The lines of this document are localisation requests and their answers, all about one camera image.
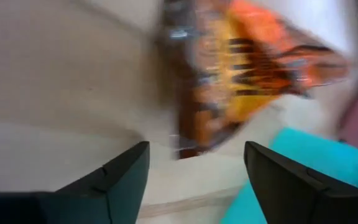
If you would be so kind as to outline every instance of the beige surface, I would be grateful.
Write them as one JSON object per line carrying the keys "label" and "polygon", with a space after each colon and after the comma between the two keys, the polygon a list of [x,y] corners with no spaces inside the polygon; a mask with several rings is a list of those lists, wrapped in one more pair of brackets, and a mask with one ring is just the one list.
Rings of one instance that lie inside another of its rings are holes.
{"label": "beige surface", "polygon": [[[175,162],[169,72],[140,32],[112,19],[133,18],[148,32],[158,1],[96,10],[83,1],[0,0],[0,190],[56,190],[146,139],[152,168],[140,223],[217,223],[227,205],[180,205],[242,186],[246,140],[267,145],[283,126],[334,138],[358,88],[355,1],[260,2],[343,51],[354,62],[351,78],[312,90],[315,100],[285,96],[215,153]],[[177,213],[150,215],[165,203]]]}

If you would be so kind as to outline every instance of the chip bag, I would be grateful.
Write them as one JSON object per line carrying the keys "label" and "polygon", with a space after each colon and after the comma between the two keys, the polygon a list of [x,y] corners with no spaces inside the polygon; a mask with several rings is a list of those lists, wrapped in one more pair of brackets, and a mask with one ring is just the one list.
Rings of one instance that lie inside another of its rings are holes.
{"label": "chip bag", "polygon": [[210,151],[281,95],[347,75],[344,57],[244,0],[166,1],[165,30],[180,159]]}

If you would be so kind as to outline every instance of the plastic wrapper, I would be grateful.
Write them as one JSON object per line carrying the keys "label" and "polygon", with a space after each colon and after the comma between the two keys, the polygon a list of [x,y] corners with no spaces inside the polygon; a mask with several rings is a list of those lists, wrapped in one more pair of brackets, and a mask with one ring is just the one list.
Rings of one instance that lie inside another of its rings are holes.
{"label": "plastic wrapper", "polygon": [[340,54],[248,1],[166,1],[164,21],[180,159],[212,150],[281,95],[347,75]]}

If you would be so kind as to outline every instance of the snack bag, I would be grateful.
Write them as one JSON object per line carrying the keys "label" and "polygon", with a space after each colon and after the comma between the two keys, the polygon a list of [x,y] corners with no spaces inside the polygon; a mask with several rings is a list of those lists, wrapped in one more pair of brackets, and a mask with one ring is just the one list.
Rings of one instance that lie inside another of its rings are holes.
{"label": "snack bag", "polygon": [[342,56],[247,1],[166,6],[180,159],[210,151],[282,94],[306,95],[313,86],[346,78]]}

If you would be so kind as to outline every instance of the teal object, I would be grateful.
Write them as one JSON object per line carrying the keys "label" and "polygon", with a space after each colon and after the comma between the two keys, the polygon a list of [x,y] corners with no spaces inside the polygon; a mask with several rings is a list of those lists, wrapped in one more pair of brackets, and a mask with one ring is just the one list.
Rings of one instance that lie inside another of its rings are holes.
{"label": "teal object", "polygon": [[[304,166],[358,187],[358,149],[353,146],[284,128],[269,148]],[[239,192],[221,223],[267,223],[249,183]]]}

